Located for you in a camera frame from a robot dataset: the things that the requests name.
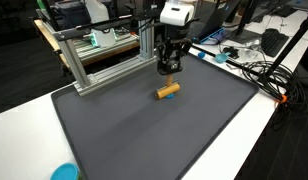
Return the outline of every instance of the black cable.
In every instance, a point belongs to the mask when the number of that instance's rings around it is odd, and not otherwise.
[[[274,79],[275,83],[271,83],[269,78],[265,76],[265,73],[272,64],[273,62],[265,61],[245,63],[243,65],[249,70],[258,70],[259,76],[252,75],[250,71],[243,71],[243,75],[246,79],[257,84],[260,89],[276,99],[287,113],[293,110],[308,111],[307,98],[303,87],[291,70],[284,65],[280,65],[275,71],[270,72],[270,77]],[[282,88],[286,90],[285,95],[280,91],[279,82],[284,84]]]
[[[272,20],[272,17],[273,17],[273,16],[271,16],[271,17],[270,17],[270,20],[268,20],[268,22],[267,22],[267,25],[266,25],[265,29],[267,29],[268,25],[270,24],[270,22],[271,22],[271,20]]]
[[[233,48],[238,48],[238,49],[249,49],[249,48],[250,48],[250,47],[248,47],[248,46],[245,46],[245,47],[244,47],[244,46],[230,46],[230,45],[218,44],[218,49],[219,49],[220,53],[223,52],[221,46],[233,47]],[[265,53],[264,53],[264,51],[263,51],[263,49],[262,49],[262,47],[261,47],[261,44],[259,45],[259,50],[255,50],[255,49],[250,49],[250,50],[260,52],[260,53],[262,54],[262,56],[263,56],[264,61],[266,62]]]
[[[282,27],[285,26],[285,25],[284,25],[284,19],[283,19],[282,17],[281,17],[281,20],[282,20],[282,23],[281,23],[281,25],[280,25],[280,33],[281,33],[281,31],[282,31]]]
[[[153,20],[154,20],[154,18],[150,19],[149,21],[147,21],[146,23],[144,23],[144,24],[141,25],[141,26],[133,27],[134,17],[132,17],[130,26],[131,26],[131,28],[132,28],[133,30],[139,30],[139,29],[141,29],[141,28],[143,28],[143,27],[149,26],[149,25],[152,23]]]

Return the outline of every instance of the equipment on desk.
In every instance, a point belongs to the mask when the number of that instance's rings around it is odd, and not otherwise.
[[[264,92],[275,99],[276,104],[281,104],[283,112],[289,115],[291,111],[308,111],[308,102],[298,78],[293,75],[286,66],[281,65],[282,61],[295,47],[298,41],[308,31],[308,17],[300,25],[300,29],[286,45],[284,50],[274,62],[259,61],[251,63],[238,64],[234,61],[227,61],[228,64],[242,69],[243,75],[251,82],[257,84]],[[207,52],[201,48],[193,46],[199,51],[208,53],[215,57],[215,54]]]
[[[288,36],[281,34],[277,29],[266,29],[262,34],[261,46],[264,53],[275,57],[288,40]]]
[[[274,12],[275,15],[281,16],[281,17],[288,17],[291,14],[295,13],[297,10],[289,5],[283,6],[282,8],[279,8],[277,11]]]
[[[230,0],[219,3],[206,23],[193,22],[191,24],[187,38],[191,39],[193,43],[205,44],[206,41],[215,39],[215,36],[223,34],[224,30],[221,26],[239,2],[240,0]]]
[[[86,0],[86,8],[91,17],[92,23],[99,23],[106,20],[109,20],[109,15],[107,8],[104,4],[102,4],[98,0]],[[107,47],[115,44],[115,33],[114,29],[110,28],[107,30],[98,30],[97,28],[93,28],[91,30],[92,45],[95,47]]]
[[[276,9],[277,7],[281,6],[282,8],[286,3],[290,2],[291,0],[268,0],[269,2],[263,8],[267,8],[269,10]]]
[[[287,5],[300,10],[308,10],[308,0],[292,0]]]
[[[55,11],[62,17],[64,28],[75,28],[76,26],[90,23],[90,18],[85,5],[77,0],[59,1],[55,3]]]
[[[245,44],[257,38],[262,38],[262,49],[266,55],[275,57],[277,53],[282,49],[288,37],[284,34],[279,33],[277,30],[269,29],[265,30],[265,32],[261,35],[252,31],[248,31],[244,29],[246,23],[251,22],[251,20],[257,16],[255,16],[255,9],[258,5],[258,1],[249,0],[247,8],[245,9],[244,15],[241,19],[240,25],[237,30],[233,31],[229,37],[230,40]]]
[[[231,53],[229,53],[229,52],[217,54],[217,55],[215,56],[215,61],[216,61],[217,63],[222,64],[222,63],[224,63],[224,62],[226,62],[226,61],[228,60],[230,54],[231,54]]]
[[[233,58],[233,59],[237,59],[237,58],[239,58],[239,56],[238,56],[238,49],[235,49],[234,47],[232,47],[232,46],[230,46],[230,47],[225,47],[224,49],[223,49],[223,53],[230,53],[229,54],[229,57],[230,58]]]
[[[140,36],[140,55],[111,67],[111,70],[104,70],[87,76],[76,52],[64,51],[63,54],[69,59],[71,70],[77,80],[74,84],[79,94],[84,96],[154,62],[157,62],[157,71],[161,75],[167,76],[165,87],[157,90],[156,97],[160,99],[179,90],[178,82],[173,83],[172,75],[182,71],[180,59],[188,53],[192,45],[191,40],[187,39],[186,35],[190,24],[196,20],[193,19],[196,2],[196,0],[170,0],[165,3],[162,10],[155,8],[159,6],[156,6],[155,1],[153,1],[151,5],[151,7],[154,7],[153,9],[140,12],[134,17],[125,16],[110,20],[104,20],[108,18],[106,13],[96,13],[100,9],[107,12],[104,5],[96,0],[86,2],[87,9],[92,12],[92,21],[94,20],[95,22],[53,33],[61,47],[74,49],[71,48],[73,46],[71,39],[88,34],[90,29],[92,29],[92,32],[100,32],[103,36],[109,36],[109,40],[105,43],[110,44],[109,42],[113,36],[109,29],[133,24],[133,21],[137,21],[139,24],[136,29],[139,30]],[[154,19],[158,17],[160,17],[160,22],[154,24]],[[165,26],[166,39],[157,45],[158,60],[155,61],[153,27],[159,26]]]

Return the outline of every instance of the desk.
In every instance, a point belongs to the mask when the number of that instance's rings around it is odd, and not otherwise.
[[[53,51],[55,52],[55,51],[60,50],[60,46],[58,45],[57,41],[55,40],[53,34],[44,26],[42,20],[34,20],[34,24],[37,27],[37,29],[42,33],[42,35],[47,40],[47,42],[51,45]],[[136,47],[139,47],[140,44],[136,40],[137,38],[136,37],[133,38],[133,37],[134,36],[131,36],[131,40],[127,41],[126,45],[121,46],[121,48],[116,48],[114,50],[106,50],[106,52],[104,52],[104,53],[94,52],[94,54],[96,54],[96,55],[88,56],[88,57],[81,57],[81,61],[82,61],[83,66],[92,64],[94,62],[109,58],[109,57],[114,56],[116,54],[131,50],[131,49],[136,48]],[[82,42],[77,41],[77,47],[78,47],[77,51],[80,51],[79,48],[82,47],[82,46],[84,46],[84,45],[82,45]],[[100,49],[100,48],[93,48],[92,45],[90,45],[90,47],[89,47],[89,50],[96,51],[97,49]],[[69,66],[65,56],[63,54],[59,54],[59,58],[63,62],[63,64],[68,69],[70,69],[70,66]]]
[[[297,12],[295,15],[306,16],[304,12]],[[293,23],[291,27],[301,23],[299,19],[290,22]],[[264,23],[253,23],[248,28],[259,29]],[[294,70],[307,46],[308,41],[301,40],[283,64]],[[205,60],[216,64],[212,57],[205,57]],[[238,70],[230,70],[225,64],[216,65],[239,76]],[[75,163],[50,95],[51,93],[0,114],[0,180],[48,180],[59,165],[66,162]],[[274,101],[262,91],[257,93],[183,179],[233,179],[274,110]]]

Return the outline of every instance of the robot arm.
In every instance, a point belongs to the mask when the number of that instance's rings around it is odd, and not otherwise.
[[[180,59],[186,55],[192,46],[186,38],[190,24],[194,19],[194,6],[181,0],[170,0],[165,3],[160,16],[160,22],[165,24],[165,42],[157,46],[159,61],[157,70],[161,75],[182,71]]]

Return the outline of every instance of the blue object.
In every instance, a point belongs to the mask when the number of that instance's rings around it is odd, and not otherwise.
[[[218,55],[215,56],[215,60],[218,63],[224,63],[225,61],[227,61],[228,55],[230,55],[230,54],[231,54],[230,52],[218,54]]]
[[[75,164],[66,163],[58,167],[51,176],[51,180],[77,180],[78,168]]]
[[[173,97],[174,97],[174,94],[172,93],[172,94],[167,95],[166,99],[172,99]]]
[[[198,54],[197,54],[197,56],[199,57],[199,58],[204,58],[205,57],[205,53],[204,52],[199,52]]]
[[[219,30],[215,31],[214,33],[210,34],[209,36],[207,36],[206,38],[202,39],[201,40],[201,44],[205,44],[205,41],[208,41],[210,40],[211,38],[215,38],[216,36],[218,35],[222,35],[223,36],[223,32],[224,32],[224,29],[223,28],[220,28]]]

